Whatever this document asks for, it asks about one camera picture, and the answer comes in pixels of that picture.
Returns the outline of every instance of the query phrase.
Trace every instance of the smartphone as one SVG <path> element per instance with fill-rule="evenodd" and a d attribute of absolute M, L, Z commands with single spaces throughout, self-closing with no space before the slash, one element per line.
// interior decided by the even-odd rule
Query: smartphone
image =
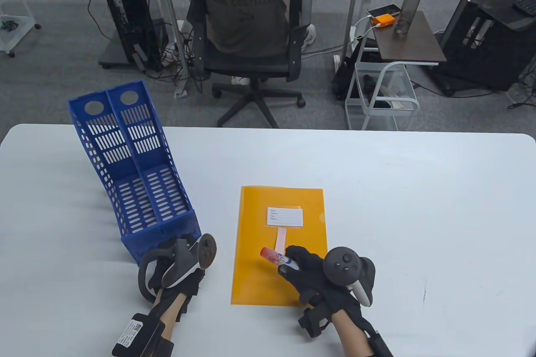
<path fill-rule="evenodd" d="M 400 14 L 400 7 L 398 5 L 390 4 L 385 7 L 375 8 L 373 10 L 367 10 L 367 14 L 373 17 L 379 17 L 380 15 L 390 14 L 392 16 Z"/>

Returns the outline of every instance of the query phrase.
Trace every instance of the white sneaker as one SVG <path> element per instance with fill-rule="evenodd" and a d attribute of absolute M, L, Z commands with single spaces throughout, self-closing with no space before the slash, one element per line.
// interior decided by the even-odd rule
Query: white sneaker
<path fill-rule="evenodd" d="M 314 27 L 313 24 L 310 24 L 309 26 L 307 26 L 307 35 L 305 37 L 305 40 L 303 41 L 302 51 L 304 51 L 308 45 L 312 44 L 315 39 L 316 39 L 316 28 Z"/>
<path fill-rule="evenodd" d="M 249 85 L 249 78 L 231 77 L 231 85 Z"/>

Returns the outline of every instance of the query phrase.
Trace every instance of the black computer case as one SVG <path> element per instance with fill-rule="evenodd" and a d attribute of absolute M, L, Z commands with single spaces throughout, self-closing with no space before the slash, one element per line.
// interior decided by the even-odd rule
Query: black computer case
<path fill-rule="evenodd" d="M 438 35 L 447 61 L 428 69 L 446 95 L 474 87 L 508 91 L 519 80 L 536 54 L 536 26 L 512 29 L 509 1 L 460 0 Z"/>
<path fill-rule="evenodd" d="M 119 37 L 126 60 L 134 64 L 133 55 L 137 52 L 138 45 L 148 59 L 144 62 L 145 67 L 160 71 L 162 55 L 168 44 L 168 34 L 164 19 L 158 15 L 157 1 L 106 1 L 117 29 L 117 36 L 114 37 Z"/>

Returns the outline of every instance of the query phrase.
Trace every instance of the blue plastic file organizer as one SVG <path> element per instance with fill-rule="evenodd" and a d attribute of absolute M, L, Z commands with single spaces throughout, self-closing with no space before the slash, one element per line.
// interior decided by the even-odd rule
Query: blue plastic file organizer
<path fill-rule="evenodd" d="M 73 99 L 69 108 L 138 265 L 173 236 L 201 235 L 143 81 Z"/>

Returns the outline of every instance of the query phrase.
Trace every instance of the black bag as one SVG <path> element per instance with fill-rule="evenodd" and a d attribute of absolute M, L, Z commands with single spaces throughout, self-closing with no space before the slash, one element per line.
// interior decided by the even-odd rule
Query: black bag
<path fill-rule="evenodd" d="M 352 81 L 352 74 L 354 73 L 354 66 L 358 59 L 359 49 L 361 47 L 362 40 L 363 38 L 358 39 L 358 44 L 356 45 L 356 48 L 354 49 L 350 57 L 344 57 L 342 64 L 335 73 L 335 77 L 333 77 L 333 80 L 331 81 L 331 90 L 335 94 L 337 100 L 346 99 L 346 95 L 348 94 L 348 88 L 350 87 L 350 82 Z M 356 83 L 354 83 L 354 87 L 356 88 L 357 93 L 358 91 Z"/>

